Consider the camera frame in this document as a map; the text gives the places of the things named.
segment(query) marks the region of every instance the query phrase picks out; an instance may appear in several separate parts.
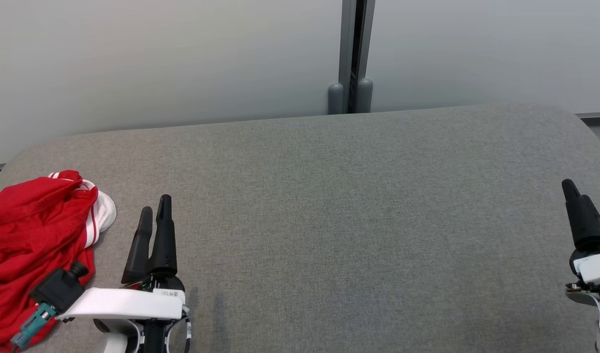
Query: gray cushion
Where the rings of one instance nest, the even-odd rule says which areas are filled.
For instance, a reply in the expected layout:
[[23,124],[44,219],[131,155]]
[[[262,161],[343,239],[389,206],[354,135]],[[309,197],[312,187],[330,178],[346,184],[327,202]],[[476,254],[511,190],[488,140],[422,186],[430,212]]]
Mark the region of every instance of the gray cushion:
[[[594,349],[596,309],[564,295],[560,183],[600,210],[600,142],[564,110],[101,132],[25,150],[0,189],[64,169],[118,208],[95,246],[98,287],[119,286],[141,208],[172,195],[192,352]],[[89,352],[99,335],[77,319],[31,352]]]

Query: black connector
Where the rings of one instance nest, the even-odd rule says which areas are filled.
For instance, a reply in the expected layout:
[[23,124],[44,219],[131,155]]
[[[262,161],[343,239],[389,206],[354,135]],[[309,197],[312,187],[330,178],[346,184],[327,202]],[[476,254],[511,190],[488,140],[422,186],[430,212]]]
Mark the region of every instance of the black connector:
[[57,313],[69,310],[73,303],[84,293],[84,287],[79,278],[88,274],[88,269],[77,261],[65,271],[61,268],[51,272],[31,292],[29,296],[36,303],[46,303]]

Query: red shirt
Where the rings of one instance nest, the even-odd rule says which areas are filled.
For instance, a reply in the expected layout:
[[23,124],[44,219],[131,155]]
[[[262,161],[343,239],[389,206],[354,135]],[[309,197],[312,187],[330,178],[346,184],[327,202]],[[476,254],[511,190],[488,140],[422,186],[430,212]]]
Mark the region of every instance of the red shirt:
[[[36,310],[29,292],[56,268],[75,260],[88,268],[82,285],[93,277],[94,244],[100,224],[94,207],[98,190],[78,172],[65,170],[0,192],[0,350]],[[36,344],[55,326],[51,320],[31,340]]]

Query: gray couch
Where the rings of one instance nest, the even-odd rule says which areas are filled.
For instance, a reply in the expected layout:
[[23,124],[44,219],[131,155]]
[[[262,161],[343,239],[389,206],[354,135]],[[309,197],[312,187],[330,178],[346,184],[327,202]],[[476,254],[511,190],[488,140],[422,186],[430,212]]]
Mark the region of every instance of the gray couch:
[[[79,170],[118,217],[93,286],[120,285],[140,210],[173,197],[192,352],[593,352],[564,295],[560,183],[600,210],[600,142],[576,116],[483,105],[123,130],[25,150],[0,190]],[[33,353],[89,352],[90,320]],[[183,335],[173,335],[181,352]]]

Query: white wall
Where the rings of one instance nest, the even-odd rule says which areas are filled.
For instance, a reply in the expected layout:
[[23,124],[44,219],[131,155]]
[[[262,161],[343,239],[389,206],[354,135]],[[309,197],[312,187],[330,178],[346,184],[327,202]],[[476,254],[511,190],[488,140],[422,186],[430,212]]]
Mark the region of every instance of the white wall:
[[376,0],[372,111],[539,102],[600,112],[600,0]]
[[0,163],[58,136],[325,114],[340,1],[0,0]]

